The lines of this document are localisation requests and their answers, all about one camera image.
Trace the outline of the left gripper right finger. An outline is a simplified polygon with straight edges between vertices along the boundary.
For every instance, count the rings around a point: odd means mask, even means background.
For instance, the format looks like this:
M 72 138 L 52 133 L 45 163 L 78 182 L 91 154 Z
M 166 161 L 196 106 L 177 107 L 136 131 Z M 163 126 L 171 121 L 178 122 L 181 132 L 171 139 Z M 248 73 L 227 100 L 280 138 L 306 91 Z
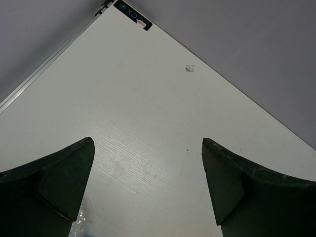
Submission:
M 315 236 L 315 182 L 263 167 L 209 138 L 202 142 L 202 161 L 223 236 Z

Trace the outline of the clear bottle blue label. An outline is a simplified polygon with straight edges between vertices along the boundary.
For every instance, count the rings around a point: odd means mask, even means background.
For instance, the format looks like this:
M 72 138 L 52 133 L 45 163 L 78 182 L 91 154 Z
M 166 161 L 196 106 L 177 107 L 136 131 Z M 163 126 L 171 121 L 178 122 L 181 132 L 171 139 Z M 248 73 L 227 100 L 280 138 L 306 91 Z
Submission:
M 82 200 L 78 217 L 72 223 L 70 237 L 94 237 L 95 210 L 94 205 L 88 196 Z

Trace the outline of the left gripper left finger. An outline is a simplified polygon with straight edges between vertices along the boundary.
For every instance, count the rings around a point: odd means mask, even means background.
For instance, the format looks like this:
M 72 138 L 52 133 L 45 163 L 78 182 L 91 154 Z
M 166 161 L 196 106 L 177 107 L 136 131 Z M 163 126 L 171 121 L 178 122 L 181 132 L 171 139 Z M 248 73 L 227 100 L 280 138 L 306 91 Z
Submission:
M 85 137 L 0 174 L 2 237 L 67 237 L 77 220 L 94 161 Z

